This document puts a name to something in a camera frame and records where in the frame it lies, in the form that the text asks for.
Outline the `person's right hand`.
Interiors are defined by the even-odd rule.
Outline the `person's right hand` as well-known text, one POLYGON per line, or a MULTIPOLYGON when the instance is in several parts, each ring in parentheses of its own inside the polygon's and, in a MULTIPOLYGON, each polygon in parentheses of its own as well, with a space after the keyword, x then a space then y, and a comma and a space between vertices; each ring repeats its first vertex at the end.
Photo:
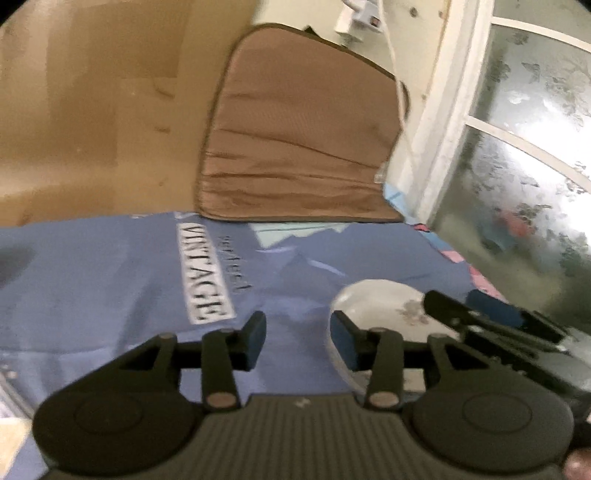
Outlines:
POLYGON ((565 461, 564 476, 567 480, 591 480, 591 448, 570 453, 565 461))

